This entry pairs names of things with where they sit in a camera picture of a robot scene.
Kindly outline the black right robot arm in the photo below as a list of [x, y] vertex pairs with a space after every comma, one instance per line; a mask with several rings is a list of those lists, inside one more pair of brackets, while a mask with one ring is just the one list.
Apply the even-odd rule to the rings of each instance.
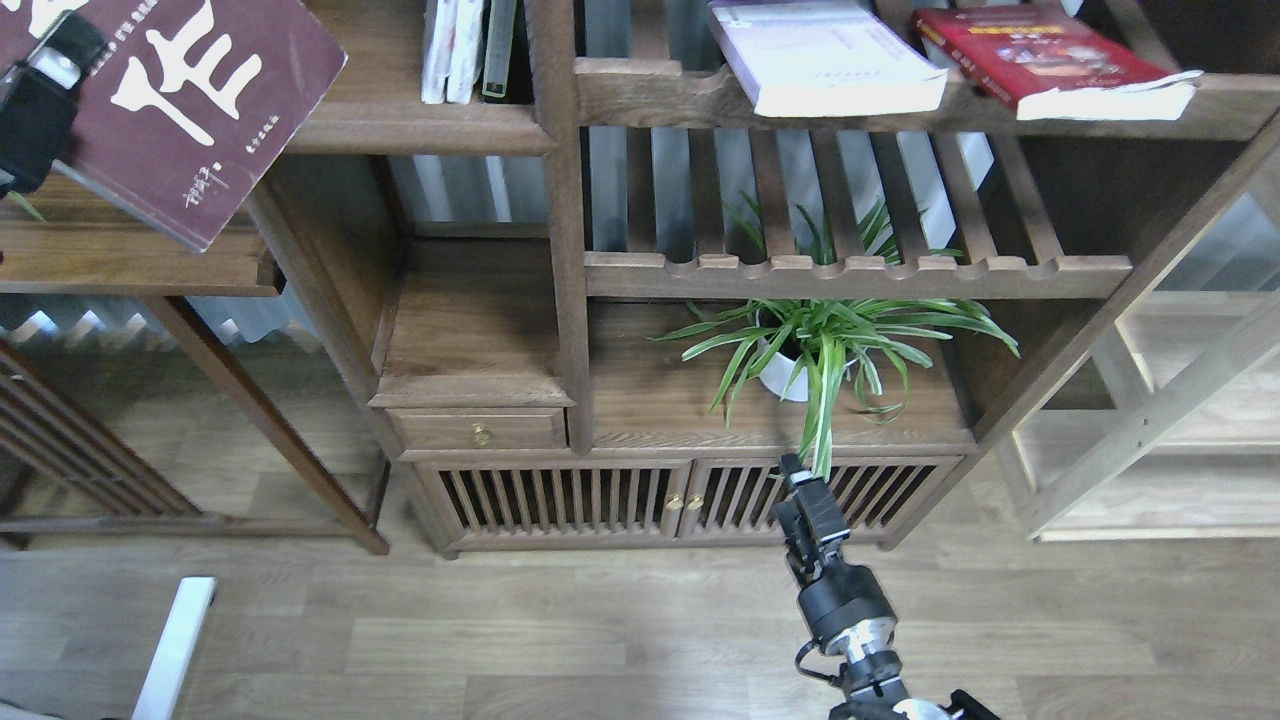
[[844, 694], [832, 719], [992, 719], [982, 702], [956, 689], [948, 705], [910, 696], [893, 651], [897, 616], [864, 565], [846, 562], [850, 528], [826, 480], [795, 454], [780, 459], [788, 496], [773, 507], [797, 583], [797, 606], [812, 633], [794, 660], [804, 676]]

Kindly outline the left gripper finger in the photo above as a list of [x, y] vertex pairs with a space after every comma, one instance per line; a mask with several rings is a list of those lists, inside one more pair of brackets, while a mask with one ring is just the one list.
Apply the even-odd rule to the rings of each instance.
[[31, 53], [3, 76], [1, 195], [40, 188], [67, 146], [78, 87], [108, 40], [76, 10], [64, 10]]

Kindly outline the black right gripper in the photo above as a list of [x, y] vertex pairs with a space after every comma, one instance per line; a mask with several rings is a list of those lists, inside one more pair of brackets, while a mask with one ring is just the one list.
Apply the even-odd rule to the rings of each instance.
[[828, 656], [888, 652], [897, 618], [874, 573], [844, 559], [851, 530], [828, 484], [796, 454], [782, 455], [780, 470], [790, 491], [778, 502], [778, 525], [812, 639]]

